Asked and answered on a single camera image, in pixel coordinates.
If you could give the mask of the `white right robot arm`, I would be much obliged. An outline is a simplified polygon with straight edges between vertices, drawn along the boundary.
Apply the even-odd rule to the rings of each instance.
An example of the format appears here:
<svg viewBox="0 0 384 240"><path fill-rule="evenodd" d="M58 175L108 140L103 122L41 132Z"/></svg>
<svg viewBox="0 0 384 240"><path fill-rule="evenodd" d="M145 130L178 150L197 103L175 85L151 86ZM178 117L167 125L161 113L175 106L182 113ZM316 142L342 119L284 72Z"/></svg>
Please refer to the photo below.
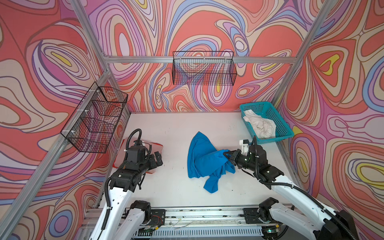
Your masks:
<svg viewBox="0 0 384 240"><path fill-rule="evenodd" d="M288 200L298 211L281 204L272 197L259 204L258 210L248 218L260 223L282 223L308 240L357 240L353 217L346 211L337 211L297 186L278 168L269 164L267 153L258 145L257 138L243 140L240 149L223 153L229 162L244 173L256 178Z"/></svg>

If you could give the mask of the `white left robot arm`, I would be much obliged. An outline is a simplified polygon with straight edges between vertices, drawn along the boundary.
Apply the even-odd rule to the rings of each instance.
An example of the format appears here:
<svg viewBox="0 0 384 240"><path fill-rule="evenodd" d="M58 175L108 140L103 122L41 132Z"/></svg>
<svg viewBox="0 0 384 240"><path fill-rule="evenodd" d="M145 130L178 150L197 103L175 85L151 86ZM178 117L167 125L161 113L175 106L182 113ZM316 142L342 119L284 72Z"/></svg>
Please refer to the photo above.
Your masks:
<svg viewBox="0 0 384 240"><path fill-rule="evenodd" d="M105 182L106 203L90 240L130 240L140 227L151 221L151 204L136 200L121 223L130 198L136 189L142 188L147 172L163 165L162 155L153 153L152 145L143 143L141 137L141 129L131 132L122 164Z"/></svg>

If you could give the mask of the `blue t shirt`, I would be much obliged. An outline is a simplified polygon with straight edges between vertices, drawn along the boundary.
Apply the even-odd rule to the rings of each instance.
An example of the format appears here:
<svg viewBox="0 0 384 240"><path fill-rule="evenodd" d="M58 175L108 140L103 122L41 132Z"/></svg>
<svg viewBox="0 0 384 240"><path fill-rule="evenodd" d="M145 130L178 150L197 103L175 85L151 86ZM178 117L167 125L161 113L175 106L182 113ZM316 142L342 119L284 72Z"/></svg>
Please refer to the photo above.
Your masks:
<svg viewBox="0 0 384 240"><path fill-rule="evenodd" d="M201 132L193 137L187 158L188 177L208 177L204 189L213 194L219 189L221 176L226 173L234 174L235 166L224 156L228 150L217 150L209 138Z"/></svg>

